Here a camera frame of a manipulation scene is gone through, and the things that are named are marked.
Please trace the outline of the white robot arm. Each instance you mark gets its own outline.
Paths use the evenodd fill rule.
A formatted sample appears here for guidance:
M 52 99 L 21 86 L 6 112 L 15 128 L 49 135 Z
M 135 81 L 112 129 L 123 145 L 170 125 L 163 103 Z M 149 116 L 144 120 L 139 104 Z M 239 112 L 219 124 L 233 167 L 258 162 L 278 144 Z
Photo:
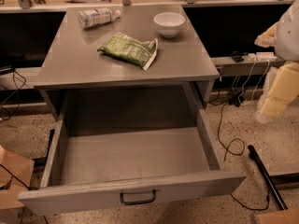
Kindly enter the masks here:
M 272 67 L 263 84 L 257 105 L 256 119 L 261 123 L 278 118 L 299 96 L 299 0 L 296 0 L 279 21 L 258 35 L 255 44 L 275 49 L 285 61 L 280 68 Z

